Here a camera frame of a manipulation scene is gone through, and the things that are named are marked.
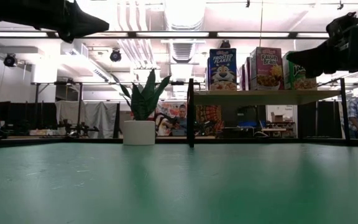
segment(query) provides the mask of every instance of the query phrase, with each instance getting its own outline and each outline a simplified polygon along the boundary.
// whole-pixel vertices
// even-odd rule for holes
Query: wooden shelf
[[[302,105],[340,95],[339,90],[195,91],[195,105]]]

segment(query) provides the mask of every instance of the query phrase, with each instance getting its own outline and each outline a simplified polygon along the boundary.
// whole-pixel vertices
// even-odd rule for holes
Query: white wall
[[[21,68],[7,68],[0,60],[0,101],[34,102],[35,86],[30,85],[31,73]]]

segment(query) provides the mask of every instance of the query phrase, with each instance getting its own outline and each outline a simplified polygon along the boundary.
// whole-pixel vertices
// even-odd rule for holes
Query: air duct
[[[204,21],[206,0],[165,0],[165,23],[169,31],[199,31]],[[188,63],[195,54],[196,44],[170,44],[172,60]]]

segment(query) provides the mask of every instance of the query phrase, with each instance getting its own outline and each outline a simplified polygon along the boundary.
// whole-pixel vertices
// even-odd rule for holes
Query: ceiling
[[[163,0],[144,0],[146,4],[146,23],[149,30],[166,30],[163,11]],[[180,0],[184,6],[183,19],[186,13],[191,13],[191,4],[194,0]],[[104,19],[111,24],[111,30],[117,26],[114,22],[114,13],[109,10],[113,0],[91,1],[77,0],[80,7],[87,13]],[[326,25],[333,19],[343,16],[348,12],[357,12],[358,0],[342,0],[343,8],[338,10],[339,0],[251,0],[247,7],[247,1],[236,0],[206,0],[202,30],[206,31],[282,31],[282,32],[324,32]],[[34,30],[17,24],[2,22],[0,30]],[[120,74],[120,80],[133,81],[133,77],[126,75],[131,71],[131,61],[122,53],[120,62],[112,62],[109,59],[113,48],[120,48],[116,39],[82,39],[80,40],[89,48],[89,57],[100,67],[108,72]],[[189,76],[204,77],[207,52],[217,48],[221,40],[208,39],[204,44],[197,44],[193,59],[194,65]],[[44,52],[50,51],[61,44],[61,40],[47,39],[0,39],[0,46],[35,46]],[[316,47],[322,40],[230,40],[231,47],[237,49],[237,66],[240,67],[257,46],[279,47],[284,54],[290,50],[305,50]],[[168,44],[162,44],[161,40],[152,39],[152,51],[161,68],[160,75],[164,77],[170,73],[170,51]],[[326,82],[340,74],[322,75],[319,82]],[[350,82],[358,82],[358,74],[351,76]],[[101,87],[99,91],[111,90]]]

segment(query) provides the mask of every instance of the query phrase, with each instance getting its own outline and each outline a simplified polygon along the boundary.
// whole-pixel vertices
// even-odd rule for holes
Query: green table surface
[[[358,224],[358,147],[2,148],[0,223]]]

